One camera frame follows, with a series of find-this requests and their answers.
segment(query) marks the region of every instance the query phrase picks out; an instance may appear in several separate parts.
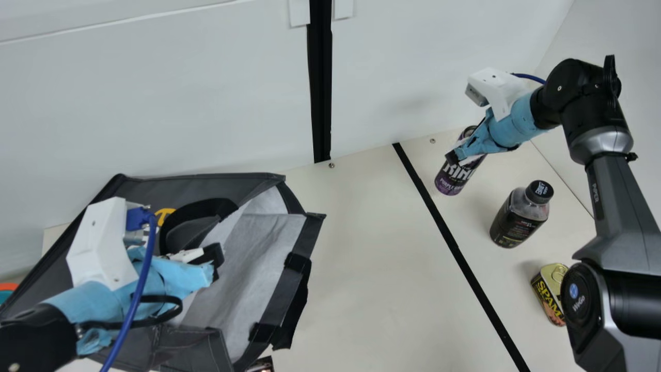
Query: gray bag lining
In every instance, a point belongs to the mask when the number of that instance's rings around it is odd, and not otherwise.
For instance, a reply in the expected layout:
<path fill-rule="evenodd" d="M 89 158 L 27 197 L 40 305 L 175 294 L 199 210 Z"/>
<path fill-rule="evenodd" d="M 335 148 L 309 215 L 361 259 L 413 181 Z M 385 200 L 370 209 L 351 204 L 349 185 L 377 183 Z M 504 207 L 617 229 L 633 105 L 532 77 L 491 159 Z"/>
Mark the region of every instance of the gray bag lining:
<path fill-rule="evenodd" d="M 288 214 L 275 187 L 234 214 L 203 242 L 221 242 L 223 246 L 225 239 L 225 263 L 218 269 L 219 280 L 195 294 L 181 323 L 222 330 L 233 362 L 248 347 L 250 329 L 266 310 L 306 220 L 303 215 Z"/>

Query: velcro strap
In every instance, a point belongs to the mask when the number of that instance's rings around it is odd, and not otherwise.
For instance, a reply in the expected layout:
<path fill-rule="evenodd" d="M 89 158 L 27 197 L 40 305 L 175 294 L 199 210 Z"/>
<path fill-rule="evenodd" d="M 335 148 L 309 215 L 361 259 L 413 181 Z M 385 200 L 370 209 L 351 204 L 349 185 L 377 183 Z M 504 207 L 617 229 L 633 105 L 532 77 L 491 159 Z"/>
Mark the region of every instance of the velcro strap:
<path fill-rule="evenodd" d="M 311 263 L 309 258 L 290 252 L 285 259 L 285 268 L 303 273 L 305 268 Z"/>

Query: bottle cap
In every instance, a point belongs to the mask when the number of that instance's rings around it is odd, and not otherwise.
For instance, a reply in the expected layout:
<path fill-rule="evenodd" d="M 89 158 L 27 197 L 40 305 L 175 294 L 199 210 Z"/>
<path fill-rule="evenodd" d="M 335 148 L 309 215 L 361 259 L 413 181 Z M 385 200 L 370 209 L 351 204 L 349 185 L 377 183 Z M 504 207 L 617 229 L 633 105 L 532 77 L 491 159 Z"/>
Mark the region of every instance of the bottle cap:
<path fill-rule="evenodd" d="M 533 181 L 525 189 L 525 195 L 535 204 L 546 204 L 553 197 L 553 187 L 546 181 Z"/>

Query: purple energy drink can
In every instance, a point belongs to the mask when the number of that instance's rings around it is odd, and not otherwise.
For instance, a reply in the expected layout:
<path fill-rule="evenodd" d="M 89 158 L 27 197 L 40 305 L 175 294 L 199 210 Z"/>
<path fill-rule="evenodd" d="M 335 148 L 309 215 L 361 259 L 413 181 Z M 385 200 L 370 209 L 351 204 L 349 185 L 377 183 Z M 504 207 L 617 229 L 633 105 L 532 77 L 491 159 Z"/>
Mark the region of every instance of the purple energy drink can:
<path fill-rule="evenodd" d="M 461 133 L 459 140 L 455 144 L 455 147 L 462 144 L 468 137 L 473 134 L 477 126 L 471 125 L 466 130 Z M 486 155 L 482 155 L 479 158 L 473 160 L 472 162 L 466 165 L 450 165 L 447 161 L 443 165 L 443 168 L 436 175 L 434 184 L 438 191 L 442 192 L 445 195 L 456 195 L 461 192 L 466 182 L 471 178 L 477 167 L 480 166 L 482 161 L 485 159 Z"/>

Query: black tape line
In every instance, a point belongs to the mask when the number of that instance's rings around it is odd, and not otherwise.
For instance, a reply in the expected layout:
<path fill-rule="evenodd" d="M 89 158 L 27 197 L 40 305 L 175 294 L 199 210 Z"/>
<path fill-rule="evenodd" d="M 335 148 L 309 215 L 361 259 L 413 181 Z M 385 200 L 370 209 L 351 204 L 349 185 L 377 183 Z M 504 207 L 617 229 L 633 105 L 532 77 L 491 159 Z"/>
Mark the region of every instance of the black tape line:
<path fill-rule="evenodd" d="M 505 329 L 505 325 L 503 325 L 502 321 L 498 317 L 498 314 L 491 305 L 491 302 L 486 296 L 486 293 L 480 286 L 480 283 L 477 281 L 477 278 L 475 277 L 473 270 L 471 270 L 471 267 L 468 265 L 468 262 L 463 257 L 463 254 L 459 249 L 459 245 L 457 244 L 457 241 L 455 240 L 454 236 L 452 236 L 450 229 L 447 227 L 447 224 L 443 219 L 443 216 L 441 216 L 441 212 L 439 212 L 438 209 L 436 208 L 436 205 L 434 204 L 431 195 L 429 195 L 427 188 L 425 188 L 424 183 L 418 176 L 417 172 L 415 172 L 415 168 L 413 168 L 413 165 L 408 159 L 406 152 L 404 152 L 402 145 L 396 143 L 393 144 L 393 147 L 395 148 L 395 151 L 399 156 L 399 159 L 402 161 L 404 168 L 407 170 L 408 176 L 411 178 L 411 181 L 413 181 L 413 184 L 415 185 L 416 189 L 418 189 L 418 193 L 420 193 L 420 197 L 424 201 L 424 204 L 427 206 L 429 213 L 431 213 L 434 222 L 436 222 L 438 231 L 441 232 L 443 239 L 446 240 L 447 246 L 449 247 L 452 256 L 454 256 L 455 261 L 459 265 L 459 268 L 461 269 L 463 276 L 466 278 L 466 281 L 468 281 L 468 284 L 471 286 L 471 289 L 473 290 L 473 293 L 477 297 L 477 300 L 480 302 L 480 305 L 482 305 L 482 309 L 485 311 L 486 316 L 491 321 L 491 325 L 493 325 L 494 329 L 496 330 L 496 333 L 498 334 L 498 337 L 500 337 L 500 341 L 502 341 L 502 344 L 505 345 L 505 348 L 507 349 L 508 353 L 510 353 L 510 357 L 512 358 L 512 361 L 514 361 L 514 364 L 516 365 L 516 367 L 519 369 L 520 372 L 530 372 L 530 368 L 528 368 L 527 364 L 525 364 L 524 357 L 521 355 L 516 345 L 514 345 L 514 341 L 512 341 L 509 333 L 507 332 L 507 329 Z"/>

